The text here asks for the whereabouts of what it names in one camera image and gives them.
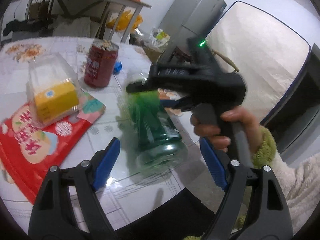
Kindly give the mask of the person's right hand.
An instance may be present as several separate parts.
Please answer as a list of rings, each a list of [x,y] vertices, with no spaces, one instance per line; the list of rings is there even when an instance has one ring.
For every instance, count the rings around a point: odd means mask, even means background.
[[[233,108],[221,114],[221,119],[227,122],[241,122],[246,133],[251,155],[254,155],[263,143],[263,133],[256,117],[242,106]],[[217,125],[205,125],[193,114],[190,123],[194,127],[194,133],[199,137],[207,137],[212,145],[218,150],[227,152],[227,147],[231,144],[231,139],[221,135],[221,130]]]

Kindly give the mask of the white fluffy sleeve forearm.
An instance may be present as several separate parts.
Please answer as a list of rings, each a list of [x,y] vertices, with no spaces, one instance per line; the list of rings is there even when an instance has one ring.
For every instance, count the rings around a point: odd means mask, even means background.
[[[310,218],[319,203],[319,154],[291,168],[278,153],[270,131],[261,126],[262,143],[253,155],[255,168],[272,168],[289,208],[293,233],[296,234]]]

